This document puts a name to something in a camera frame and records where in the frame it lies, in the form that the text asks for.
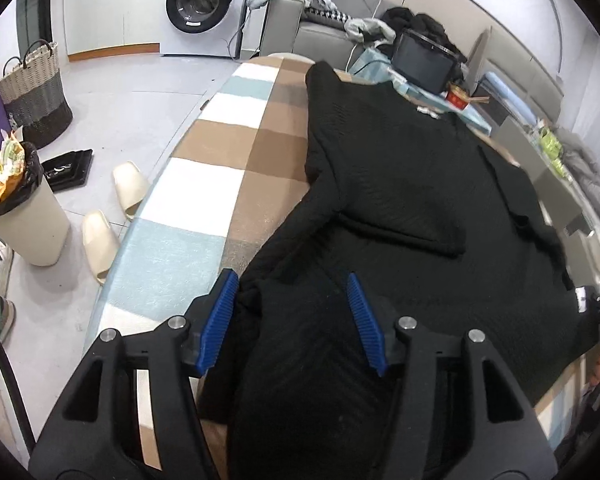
slipper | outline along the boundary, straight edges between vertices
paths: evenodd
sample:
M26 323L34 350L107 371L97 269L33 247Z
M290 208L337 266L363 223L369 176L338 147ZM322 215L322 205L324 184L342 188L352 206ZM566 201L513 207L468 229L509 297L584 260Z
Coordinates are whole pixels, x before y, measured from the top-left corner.
M149 181L130 160L113 169L118 201L129 220L133 220L142 199L149 191Z
M88 213L82 221L82 244L91 272L104 285L120 242L100 210Z

washing machine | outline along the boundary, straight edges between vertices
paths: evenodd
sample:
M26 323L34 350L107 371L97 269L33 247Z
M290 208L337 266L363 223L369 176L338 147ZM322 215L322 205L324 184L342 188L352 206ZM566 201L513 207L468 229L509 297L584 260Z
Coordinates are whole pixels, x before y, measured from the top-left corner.
M164 0L160 53L237 57L245 0Z

wicker basket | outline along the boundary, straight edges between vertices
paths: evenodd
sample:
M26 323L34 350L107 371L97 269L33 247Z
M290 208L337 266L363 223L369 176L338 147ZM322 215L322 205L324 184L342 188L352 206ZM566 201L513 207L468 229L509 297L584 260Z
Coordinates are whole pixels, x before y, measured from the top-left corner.
M37 43L42 46L29 52ZM8 74L7 64L20 63ZM37 40L31 43L24 58L7 61L0 79L0 97L7 115L22 126L24 140L42 148L57 139L74 115L66 102L58 65L58 44Z

silver bolt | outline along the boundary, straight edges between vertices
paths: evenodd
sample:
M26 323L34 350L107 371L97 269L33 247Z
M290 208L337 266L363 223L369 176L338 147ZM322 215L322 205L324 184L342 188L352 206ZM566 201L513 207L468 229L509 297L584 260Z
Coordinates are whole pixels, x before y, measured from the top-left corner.
M472 328L469 330L469 339L474 343L482 343L485 339L487 339L487 336L484 335L482 330Z
M173 328L174 330L182 328L183 326L186 325L186 323L187 323L187 320L182 316L173 316L168 321L169 328Z
M398 325L400 325L400 328L403 328L405 330L413 330L417 327L418 322L411 316L402 316L398 320Z
M106 328L100 332L100 339L102 339L105 343L108 343L109 341L113 341L116 338L116 335L116 329Z

tile floor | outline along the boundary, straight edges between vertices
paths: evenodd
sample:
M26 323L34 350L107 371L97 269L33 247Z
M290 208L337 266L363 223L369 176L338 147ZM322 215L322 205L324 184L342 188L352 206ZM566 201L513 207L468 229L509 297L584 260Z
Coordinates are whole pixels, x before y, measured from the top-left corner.
M93 163L85 186L56 195L72 225L60 260L33 267L16 255L7 293L17 314L6 350L36 436L80 361L100 290L84 257L82 216L101 209L122 237L127 224L111 170L132 160L153 180L201 105L236 68L228 59L147 54L74 62L62 70L74 120L40 150L40 159L91 148ZM16 428L9 406L7 412ZM14 437L24 458L17 430Z

